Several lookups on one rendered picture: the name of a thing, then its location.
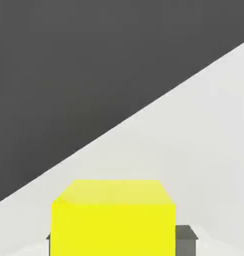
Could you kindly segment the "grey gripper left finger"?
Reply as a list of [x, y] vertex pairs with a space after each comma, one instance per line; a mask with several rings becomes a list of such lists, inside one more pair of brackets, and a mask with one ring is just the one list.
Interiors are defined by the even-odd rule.
[[45, 239], [27, 247], [23, 256], [50, 256], [50, 234]]

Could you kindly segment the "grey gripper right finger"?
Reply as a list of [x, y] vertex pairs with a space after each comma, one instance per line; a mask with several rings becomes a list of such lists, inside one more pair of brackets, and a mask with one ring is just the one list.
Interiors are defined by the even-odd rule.
[[175, 256], [224, 256], [224, 249], [202, 228], [176, 225]]

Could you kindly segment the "small yellow cube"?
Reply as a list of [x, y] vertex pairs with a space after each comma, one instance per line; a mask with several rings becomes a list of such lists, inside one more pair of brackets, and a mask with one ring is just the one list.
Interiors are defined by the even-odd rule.
[[175, 204], [158, 180], [75, 180], [51, 203], [50, 256], [176, 256]]

